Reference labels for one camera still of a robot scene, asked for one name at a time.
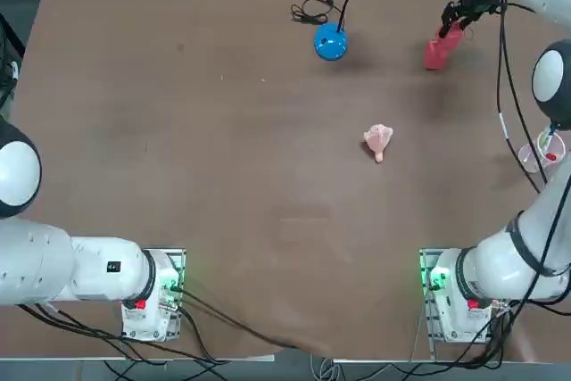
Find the power cord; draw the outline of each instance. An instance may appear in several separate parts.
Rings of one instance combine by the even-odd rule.
[[[500,15],[500,45],[503,51],[503,55],[505,57],[506,63],[506,73],[508,74],[508,82],[509,87],[511,89],[511,94],[513,95],[514,105],[516,106],[517,116],[519,117],[519,122],[521,123],[521,127],[524,130],[525,139],[529,144],[529,147],[534,155],[535,161],[537,162],[537,166],[539,168],[539,172],[542,175],[543,184],[547,184],[547,176],[545,175],[545,170],[543,169],[542,163],[540,161],[539,155],[537,154],[537,150],[535,148],[535,142],[532,140],[529,129],[527,128],[527,124],[525,123],[524,115],[521,112],[521,107],[519,106],[519,99],[517,97],[516,87],[514,85],[514,79],[511,75],[511,69],[509,67],[509,54],[508,54],[508,45],[506,42],[506,11],[508,10],[507,0],[501,0],[501,15]]]
[[[337,24],[337,33],[339,33],[345,25],[345,11],[347,10],[348,4],[349,4],[349,0],[345,0],[343,2],[343,8],[341,8],[341,15],[339,17],[339,24]]]
[[[504,34],[500,32],[500,43],[498,44],[498,76],[496,79],[496,109],[498,112],[498,117],[500,118],[501,129],[503,130],[503,135],[506,140],[506,145],[508,145],[509,152],[513,156],[514,160],[516,160],[517,165],[522,170],[525,177],[527,178],[531,186],[534,188],[535,192],[539,194],[540,193],[539,187],[535,184],[531,175],[529,174],[529,172],[527,172],[524,165],[517,157],[516,150],[514,149],[514,146],[511,144],[511,141],[509,140],[508,127],[506,126],[506,122],[503,119],[503,112],[501,109],[501,66],[502,66],[503,46],[504,46]]]
[[[194,319],[190,313],[183,307],[178,307],[178,312],[180,312],[185,317],[185,319],[190,323],[190,326],[194,330],[194,335],[196,336],[196,340],[198,341],[198,345],[200,346],[200,351],[202,352],[203,356],[207,358],[210,363],[214,363],[216,365],[228,363],[227,360],[216,360],[211,356],[211,354],[208,352],[208,349],[206,348],[206,345],[204,344],[203,337],[200,335],[198,326],[196,325],[196,322],[194,322]]]
[[[246,326],[244,323],[242,323],[236,319],[231,318],[230,316],[228,316],[224,312],[218,310],[217,308],[210,305],[209,303],[207,303],[206,301],[204,301],[203,299],[201,299],[197,295],[192,294],[192,293],[188,292],[187,290],[181,289],[180,287],[172,287],[170,290],[172,290],[173,292],[182,293],[182,294],[190,297],[191,299],[200,303],[202,306],[206,307],[208,310],[210,310],[210,311],[214,312],[215,314],[217,314],[218,316],[222,317],[225,321],[229,322],[230,324],[234,325],[235,327],[242,328],[244,331],[248,332],[250,335],[257,337],[258,339],[261,339],[262,341],[265,341],[268,344],[276,345],[276,346],[282,347],[282,348],[297,349],[297,347],[295,347],[294,345],[279,341],[277,339],[270,338],[264,334],[261,334],[260,332],[258,332],[256,330],[252,329],[251,327]]]
[[[316,14],[307,13],[305,12],[305,7],[309,2],[323,4],[327,7],[327,10]],[[312,24],[314,26],[320,26],[321,24],[329,22],[329,14],[333,10],[341,13],[341,10],[335,6],[335,2],[333,0],[304,0],[302,6],[297,4],[292,4],[290,6],[292,21],[300,22],[301,24]]]
[[[171,349],[169,347],[164,347],[162,345],[158,345],[155,343],[149,343],[146,341],[140,341],[137,340],[135,338],[130,338],[130,337],[123,337],[123,336],[117,336],[117,335],[113,335],[110,334],[109,332],[106,332],[102,329],[96,329],[96,328],[92,328],[92,327],[88,327],[80,322],[78,322],[77,320],[75,320],[74,318],[72,318],[69,315],[64,315],[65,313],[63,313],[63,311],[59,310],[58,313],[64,315],[64,317],[75,320],[75,322],[73,323],[69,323],[66,322],[65,320],[62,319],[58,319],[54,316],[51,316],[49,313],[47,313],[47,311],[40,311],[41,314],[36,313],[35,311],[33,311],[30,307],[28,307],[27,305],[18,305],[21,309],[23,309],[24,311],[26,311],[30,316],[34,317],[35,319],[38,319],[40,321],[42,321],[43,323],[52,326],[52,327],[57,327],[61,330],[65,330],[68,332],[72,332],[78,335],[82,335],[82,336],[87,336],[87,337],[92,337],[92,338],[97,338],[100,339],[102,341],[105,341],[106,343],[110,343],[110,341],[118,341],[122,344],[125,344],[139,359],[136,360],[133,357],[131,357],[129,354],[127,354],[126,352],[124,352],[123,350],[121,350],[120,347],[118,347],[117,345],[111,343],[111,346],[121,355],[123,355],[126,359],[131,360],[131,361],[142,361],[144,363],[147,364],[151,364],[153,366],[162,366],[163,363],[160,362],[152,362],[150,360],[147,360],[145,358],[143,358],[138,352],[137,350],[134,349],[134,347],[131,346],[132,343],[135,344],[142,344],[157,350],[161,350],[164,352],[171,352],[173,354],[177,354],[180,356],[184,356],[187,357],[189,359],[193,359],[198,365],[202,366],[203,369],[207,369],[207,371],[211,372],[213,375],[217,376],[221,381],[227,381],[227,379],[225,377],[223,377],[219,372],[217,372],[216,370],[214,370],[215,366],[218,365],[214,365],[211,364],[208,360],[203,359],[201,357],[198,356],[194,356],[193,354],[189,353],[189,352],[182,352],[180,350],[174,350]]]

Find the black cable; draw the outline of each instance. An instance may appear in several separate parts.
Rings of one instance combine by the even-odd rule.
[[[557,299],[555,299],[553,301],[541,301],[541,302],[530,301],[530,303],[533,303],[533,304],[537,305],[538,307],[542,307],[542,308],[549,307],[551,305],[557,305],[558,303],[565,301],[566,298],[569,296],[569,293],[571,293],[571,276],[569,277],[569,279],[567,281],[567,286],[565,288],[565,291]]]
[[[62,314],[66,319],[69,319],[73,322],[73,325],[71,323],[68,323],[64,320],[58,319],[54,316],[52,316],[49,312],[46,311],[46,309],[44,307],[42,307],[40,304],[36,304],[36,308],[43,314],[44,317],[46,317],[47,319],[52,320],[52,322],[54,323],[61,323],[62,325],[66,326],[66,327],[81,327],[84,330],[94,334],[94,335],[112,335],[107,331],[104,331],[102,329],[93,329],[91,327],[88,327],[82,323],[80,323],[79,321],[77,321],[76,319],[74,319],[71,315],[69,315],[67,312],[65,311],[61,311],[58,310],[58,312],[60,314]],[[129,344],[126,340],[124,340],[121,337],[117,337],[118,341],[120,343],[122,343],[123,345],[127,346],[138,358],[139,360],[135,360],[133,359],[131,356],[129,356],[126,352],[124,352],[123,350],[121,350],[120,347],[118,347],[117,345],[113,344],[110,340],[106,340],[106,339],[102,339],[102,341],[104,341],[105,343],[107,343],[108,345],[110,345],[111,347],[113,347],[115,350],[117,350],[120,354],[122,354],[126,359],[128,360],[132,360],[132,361],[142,361],[143,363],[146,363],[147,365],[151,365],[151,366],[163,366],[166,364],[166,362],[156,362],[156,361],[151,361],[148,359],[145,359],[138,351],[137,349],[135,349],[131,344]]]
[[[134,368],[137,363],[138,361],[134,361],[133,363],[131,363],[128,368],[126,368],[123,372],[120,373],[120,375],[117,378],[115,378],[115,381],[119,381],[120,379],[125,379],[127,372],[129,372],[132,368]]]
[[[209,372],[209,371],[210,371],[210,369],[203,369],[199,373],[197,373],[196,375],[192,375],[190,377],[183,378],[180,381],[190,381],[191,379],[198,378],[200,375],[204,375],[206,372]]]
[[[206,348],[206,344],[204,343],[203,337],[200,335],[200,331],[198,330],[198,326],[194,322],[194,319],[192,318],[190,313],[187,310],[185,310],[183,307],[178,307],[178,311],[183,316],[185,316],[185,319],[188,320],[188,322],[190,323],[190,326],[194,330],[194,336],[196,336],[196,341],[198,342],[198,345],[200,346],[200,351],[202,352],[203,356],[205,358],[207,358],[211,363],[216,363],[216,364],[225,363],[226,362],[225,360],[216,360],[208,352],[208,349]]]
[[[523,9],[524,11],[528,11],[531,13],[536,13],[532,8],[528,8],[527,6],[523,6],[522,4],[512,4],[507,3],[508,6],[515,6],[516,8]]]
[[[343,2],[343,8],[341,8],[341,16],[339,17],[339,24],[337,24],[337,33],[341,31],[343,27],[343,22],[345,21],[345,11],[347,10],[347,4],[349,4],[349,0],[345,0]]]
[[[327,6],[325,12],[320,12],[315,15],[311,15],[305,12],[305,5],[308,2],[317,2],[318,4],[324,4]],[[333,0],[304,0],[302,6],[297,4],[292,4],[290,6],[290,11],[292,14],[292,21],[300,22],[302,24],[312,24],[314,26],[320,26],[329,21],[329,14],[331,11],[336,10],[341,13],[341,10],[335,6]]]
[[[131,368],[133,368],[133,366],[135,366],[137,363],[133,363],[131,366],[129,366],[125,371],[123,371],[123,373],[121,374],[120,372],[118,372],[117,370],[115,370],[109,363],[107,363],[107,361],[103,361],[103,364],[113,373],[117,376],[117,379],[115,381],[117,381],[118,379],[124,379],[125,381],[135,381],[133,378],[129,378],[127,377],[125,374],[127,373],[127,371]]]
[[[378,374],[383,372],[388,366],[391,366],[391,364],[388,363],[388,364],[384,365],[382,368],[375,370],[374,372],[372,372],[371,374],[369,374],[365,377],[357,378],[355,381],[365,381],[365,380],[368,380],[370,378],[376,377]]]
[[[172,290],[173,292],[179,292],[182,294],[185,294],[186,296],[194,299],[195,301],[197,301],[198,303],[200,303],[201,305],[203,305],[204,307],[208,308],[210,311],[215,312],[216,314],[218,314],[219,316],[221,316],[223,319],[229,321],[230,323],[232,323],[235,326],[238,326],[240,328],[242,328],[243,330],[245,330],[246,332],[248,332],[250,335],[253,335],[259,339],[261,339],[262,341],[265,341],[268,344],[272,344],[272,345],[276,345],[278,347],[282,347],[282,348],[292,348],[292,349],[296,349],[297,347],[287,344],[287,343],[283,343],[277,339],[272,339],[268,336],[265,336],[264,334],[261,334],[260,332],[257,332],[255,330],[253,330],[251,327],[246,326],[244,323],[239,322],[236,319],[231,318],[230,316],[228,316],[227,314],[225,314],[224,312],[218,310],[217,308],[213,307],[212,305],[210,305],[209,303],[203,301],[201,298],[199,298],[198,296],[196,296],[195,294],[192,294],[184,289],[181,289],[179,287],[172,287],[170,290]]]
[[[194,356],[191,353],[182,352],[180,350],[174,350],[174,349],[169,348],[169,347],[163,347],[163,346],[155,344],[155,343],[141,341],[141,340],[138,340],[135,338],[127,338],[127,337],[121,337],[121,336],[116,336],[116,335],[104,335],[104,334],[99,335],[99,334],[92,333],[90,331],[86,331],[85,329],[80,328],[80,327],[68,327],[65,325],[65,322],[63,320],[57,319],[58,322],[55,322],[55,321],[50,320],[49,318],[46,318],[40,314],[37,314],[35,311],[33,311],[31,308],[27,307],[26,305],[18,305],[18,306],[21,309],[25,310],[29,315],[31,315],[35,319],[38,319],[38,320],[42,321],[43,323],[46,323],[49,326],[60,328],[61,330],[66,330],[68,332],[72,332],[72,333],[79,334],[82,336],[93,337],[93,338],[98,338],[98,339],[115,340],[115,341],[120,341],[120,342],[128,341],[130,343],[142,344],[142,345],[146,345],[148,347],[151,347],[151,348],[154,348],[157,350],[161,350],[163,352],[171,352],[173,354],[178,354],[180,356],[184,356],[184,357],[187,357],[189,359],[193,359],[198,365],[202,366],[204,369],[208,369],[213,375],[216,375],[222,381],[227,381],[220,373],[218,373],[216,370],[213,369],[213,367],[216,365],[212,365],[209,367],[209,366],[207,366],[209,364],[209,362],[206,359],[203,359],[203,358],[198,357],[198,356]],[[98,332],[99,331],[104,332],[101,329],[93,329],[93,330],[98,331]],[[114,348],[116,348],[118,350],[119,353],[125,355],[128,359],[132,360],[132,358],[130,358],[124,351],[122,351],[115,344],[113,346],[114,346]]]
[[[509,151],[511,152],[511,155],[513,156],[514,160],[516,160],[517,165],[522,170],[525,177],[527,178],[527,180],[529,181],[531,186],[534,188],[535,192],[537,194],[539,194],[540,193],[539,187],[537,187],[537,185],[535,184],[531,175],[525,169],[524,165],[521,163],[521,161],[517,157],[516,150],[514,149],[514,146],[511,144],[511,141],[509,140],[508,129],[507,129],[506,123],[503,119],[503,113],[501,110],[501,66],[503,64],[502,56],[503,56],[503,34],[500,32],[500,42],[498,44],[498,76],[496,79],[496,109],[498,112],[498,116],[500,118],[500,123],[501,123],[502,129],[503,129],[503,132],[504,132],[504,138],[506,140],[506,144],[508,145]]]
[[[529,129],[527,129],[527,124],[525,123],[524,115],[521,112],[521,108],[519,106],[519,100],[517,98],[516,87],[514,85],[513,77],[511,76],[511,69],[509,67],[509,54],[508,54],[508,45],[506,41],[506,11],[508,10],[508,6],[506,5],[506,0],[501,2],[501,15],[500,15],[500,33],[501,33],[501,45],[503,49],[503,55],[505,57],[506,63],[506,73],[508,74],[508,82],[509,87],[511,88],[511,94],[513,95],[514,105],[516,106],[517,116],[519,117],[519,122],[521,123],[521,127],[524,130],[525,138],[527,139],[527,143],[534,155],[535,161],[537,162],[537,167],[539,168],[539,172],[542,175],[542,180],[544,184],[547,184],[547,176],[545,176],[545,170],[543,169],[542,163],[539,159],[539,155],[537,154],[537,150],[535,149],[535,142],[532,140]]]

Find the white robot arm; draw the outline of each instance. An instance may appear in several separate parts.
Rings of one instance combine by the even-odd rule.
[[[571,29],[571,0],[512,0]],[[551,123],[571,129],[571,41],[549,46],[536,63],[534,98]],[[536,273],[530,298],[557,298],[567,290],[571,266],[571,205],[562,212],[545,263],[540,260],[565,185],[567,157],[526,211],[478,246],[445,250],[430,279],[443,337],[470,342],[491,317],[492,300],[521,300]]]
[[[34,144],[0,117],[0,305],[121,301],[123,335],[141,341],[178,336],[178,266],[163,250],[115,237],[70,237],[19,219],[37,195],[42,166]]]

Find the cable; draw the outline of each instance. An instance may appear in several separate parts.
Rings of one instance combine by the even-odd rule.
[[[341,365],[335,364],[333,359],[323,359],[319,365],[319,373],[316,374],[313,366],[313,354],[310,354],[310,368],[315,381],[338,381],[341,376]]]
[[[501,66],[502,66],[502,56],[503,56],[503,34],[500,32],[500,43],[498,45],[498,76],[496,79],[496,109],[498,112],[498,117],[500,118],[500,124],[501,124],[501,128],[503,129],[503,135],[504,138],[506,140],[506,144],[508,145],[509,151],[511,152],[511,155],[513,156],[514,160],[516,160],[517,165],[519,166],[519,168],[522,170],[522,172],[524,173],[525,177],[527,178],[527,180],[529,181],[529,183],[531,184],[531,186],[534,188],[535,192],[537,194],[540,193],[539,187],[537,187],[537,185],[535,184],[534,180],[532,179],[531,175],[529,174],[529,172],[525,169],[524,165],[521,163],[521,161],[519,160],[519,158],[517,157],[516,151],[514,149],[514,146],[511,144],[511,141],[509,140],[509,134],[508,134],[508,128],[506,127],[506,123],[503,119],[503,113],[501,110]]]
[[[519,100],[517,98],[516,87],[514,85],[513,77],[511,76],[511,69],[509,67],[509,54],[508,54],[508,45],[506,41],[506,11],[508,10],[508,6],[506,5],[506,0],[501,1],[501,15],[500,15],[500,34],[501,34],[501,46],[503,49],[503,55],[505,57],[506,62],[506,73],[508,74],[508,82],[509,87],[511,88],[511,94],[513,95],[514,105],[516,106],[517,116],[519,117],[519,122],[521,123],[521,127],[524,130],[525,138],[527,139],[527,143],[534,155],[535,161],[537,162],[537,166],[539,171],[542,175],[542,180],[544,184],[547,184],[547,176],[545,176],[545,170],[543,169],[542,163],[539,159],[539,155],[537,154],[537,150],[535,149],[535,142],[532,140],[529,129],[527,129],[527,124],[525,123],[524,115],[521,112],[521,108],[519,106]]]
[[[327,6],[325,12],[320,12],[315,15],[311,15],[305,12],[305,5],[308,2],[317,2],[318,4],[324,4]],[[341,13],[341,10],[335,6],[333,0],[304,0],[302,6],[297,4],[292,4],[290,6],[290,11],[292,14],[292,21],[300,22],[302,24],[312,24],[314,26],[320,26],[329,21],[329,14],[331,11],[336,10]]]
[[[93,329],[91,327],[88,327],[82,323],[80,323],[79,321],[77,321],[76,319],[74,319],[71,315],[69,315],[67,312],[61,311],[56,309],[54,306],[52,306],[52,308],[54,308],[58,313],[62,314],[66,319],[69,319],[73,322],[73,325],[71,323],[68,323],[66,321],[60,320],[54,316],[52,316],[50,313],[48,313],[46,311],[46,309],[44,309],[44,307],[42,307],[40,304],[36,304],[36,308],[43,314],[44,317],[46,317],[47,319],[52,320],[52,322],[54,323],[61,323],[63,326],[66,327],[81,327],[83,329],[85,329],[86,331],[94,334],[94,335],[99,335],[99,334],[103,334],[103,335],[112,335],[109,332],[106,332],[102,329]],[[113,347],[115,350],[117,350],[120,354],[122,354],[125,358],[127,358],[128,360],[132,360],[132,361],[142,361],[143,363],[146,363],[147,365],[151,365],[151,366],[163,366],[166,364],[166,362],[155,362],[155,361],[150,361],[145,359],[131,344],[129,344],[126,340],[124,340],[121,337],[117,337],[118,341],[120,343],[122,343],[123,345],[127,346],[138,358],[139,360],[135,360],[133,359],[131,356],[129,356],[126,352],[124,352],[123,350],[121,350],[121,348],[119,348],[117,345],[113,344],[111,341],[106,340],[106,339],[102,339],[105,343],[107,343],[108,345],[110,345],[111,347]]]
[[[373,372],[370,375],[367,375],[365,377],[361,377],[361,378],[357,378],[355,381],[370,381],[371,379],[373,379],[374,377],[376,377],[377,375],[382,374],[383,372],[385,372],[387,369],[389,369],[392,365],[390,363],[384,365],[382,368],[377,369],[375,372]]]
[[[412,353],[410,354],[410,359],[409,359],[408,363],[411,363],[414,360],[414,355],[417,353],[418,338],[420,337],[420,327],[421,327],[422,319],[424,318],[425,310],[426,310],[425,302],[426,302],[426,295],[427,294],[428,294],[428,288],[426,287],[426,291],[423,293],[423,296],[422,296],[422,305],[420,307],[420,313],[418,315],[417,334],[414,337],[414,344],[412,345]],[[343,374],[343,378],[345,378],[345,381],[346,381],[346,377],[345,377],[345,374],[343,371],[343,366],[341,364],[339,364],[339,366],[340,366],[341,372]],[[367,375],[367,376],[362,377],[362,378],[359,378],[355,381],[369,381],[369,380],[373,379],[374,377],[382,374],[383,372],[385,372],[389,368],[395,368],[401,372],[407,373],[405,371],[402,371],[400,368],[395,367],[392,363],[389,363],[389,364],[384,365],[382,368],[375,370],[372,374]]]
[[[179,293],[185,294],[186,296],[189,296],[190,298],[194,299],[195,301],[197,301],[198,303],[200,303],[204,307],[208,308],[210,311],[213,311],[216,314],[218,314],[219,316],[221,316],[223,319],[226,319],[227,321],[229,321],[233,325],[242,328],[243,330],[248,332],[250,335],[257,337],[257,338],[261,339],[262,341],[265,341],[268,344],[276,345],[276,346],[282,347],[282,348],[292,348],[292,349],[297,348],[293,345],[283,343],[283,342],[276,340],[276,339],[269,338],[268,336],[265,336],[264,334],[261,334],[260,332],[253,330],[251,327],[246,326],[244,323],[241,323],[241,322],[237,321],[236,319],[232,319],[230,316],[226,315],[225,313],[223,313],[220,310],[217,310],[212,305],[203,301],[201,298],[199,298],[195,294],[191,294],[190,292],[188,292],[184,289],[181,289],[179,287],[172,287],[170,290],[172,290],[173,292],[179,292]]]
[[[337,33],[341,31],[341,28],[344,25],[345,11],[347,10],[347,4],[349,4],[349,0],[345,0],[343,2],[343,8],[341,8],[341,16],[339,17],[339,24],[337,24]]]
[[[198,341],[198,345],[200,346],[200,351],[203,353],[203,356],[206,357],[211,363],[215,363],[215,364],[226,363],[227,362],[226,360],[214,359],[211,356],[211,354],[208,352],[208,349],[206,348],[206,345],[204,344],[204,340],[203,340],[202,336],[200,335],[200,331],[198,330],[198,326],[194,322],[194,319],[192,318],[190,313],[187,310],[185,310],[183,307],[178,307],[178,312],[180,312],[183,316],[185,316],[185,319],[188,320],[188,322],[192,326],[192,329],[194,330],[194,335],[196,336],[196,340]]]
[[[103,332],[105,332],[105,331],[103,331],[102,329],[92,329],[92,330],[94,330],[95,332],[102,332],[102,334],[96,334],[96,333],[91,332],[91,331],[89,331],[89,330],[85,330],[84,328],[81,328],[81,327],[69,327],[69,326],[66,326],[66,322],[63,321],[63,320],[56,319],[56,320],[58,320],[58,321],[56,322],[56,321],[51,320],[50,318],[44,317],[44,316],[42,316],[42,315],[40,315],[40,314],[37,314],[35,311],[33,311],[31,308],[27,307],[26,305],[18,305],[18,306],[19,306],[21,309],[25,310],[29,315],[31,315],[31,316],[34,317],[35,319],[38,319],[38,320],[42,321],[43,323],[46,323],[46,324],[49,325],[49,326],[60,328],[61,330],[66,330],[66,331],[68,331],[68,332],[72,332],[72,333],[79,334],[79,335],[82,335],[82,336],[93,337],[93,338],[98,338],[98,339],[102,339],[102,340],[108,340],[108,341],[115,340],[115,341],[119,341],[119,342],[122,342],[122,343],[123,343],[123,342],[130,342],[130,343],[136,343],[136,344],[143,344],[143,345],[146,345],[146,346],[148,346],[148,347],[155,348],[155,349],[157,349],[157,350],[161,350],[161,351],[164,351],[164,352],[171,352],[171,353],[174,353],[174,354],[178,354],[178,355],[187,357],[187,358],[189,358],[189,359],[193,359],[198,365],[202,366],[204,369],[208,369],[213,375],[216,375],[216,376],[217,376],[218,378],[220,378],[222,381],[227,381],[220,373],[218,373],[216,370],[213,369],[213,367],[216,366],[216,365],[212,365],[212,366],[209,367],[209,366],[207,366],[207,365],[209,364],[209,362],[208,362],[207,360],[205,360],[205,359],[203,359],[203,358],[200,358],[200,357],[198,357],[198,356],[194,356],[194,355],[191,354],[191,353],[182,352],[182,351],[179,351],[179,350],[174,350],[174,349],[171,349],[171,348],[169,348],[169,347],[163,347],[163,346],[158,345],[158,344],[155,344],[155,343],[149,343],[149,342],[146,342],[146,341],[140,341],[140,340],[137,340],[137,339],[135,339],[135,338],[120,337],[120,336],[116,336],[116,335],[111,335],[111,334],[109,334],[109,333],[103,334]],[[121,353],[122,355],[124,355],[126,358],[128,358],[128,359],[130,359],[130,360],[133,360],[130,356],[128,356],[124,351],[122,351],[122,350],[121,350],[119,347],[117,347],[115,344],[113,344],[112,346],[113,346],[113,348],[115,348],[119,353]]]
[[[117,381],[118,379],[124,379],[125,381],[135,381],[133,378],[129,378],[127,377],[125,374],[128,372],[129,369],[133,368],[137,362],[133,363],[131,366],[129,366],[127,369],[125,369],[122,373],[118,372],[117,370],[115,370],[109,363],[107,363],[106,360],[103,361],[103,364],[113,373],[117,376],[117,378],[115,379],[115,381]]]

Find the brown table surface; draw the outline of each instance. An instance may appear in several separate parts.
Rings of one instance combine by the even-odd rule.
[[[446,70],[427,72],[424,46],[450,0],[352,0],[340,62],[320,60],[315,28],[290,21],[302,1],[42,0],[13,115],[44,163],[25,217],[73,235],[184,246],[186,286],[255,329],[320,355],[407,360],[422,301],[418,249],[477,244],[534,199],[495,111],[499,19],[484,16]],[[535,135],[546,119],[531,72],[561,37],[509,11]],[[503,96],[520,147],[507,85]],[[361,146],[378,122],[394,128],[381,165]],[[120,330],[116,303],[66,308]],[[1,312],[3,357],[117,355]],[[276,350],[194,313],[219,356]],[[526,310],[507,358],[569,361],[570,327]],[[171,345],[197,352],[189,329]],[[459,350],[440,347],[439,357]],[[415,358],[429,358],[424,322]]]

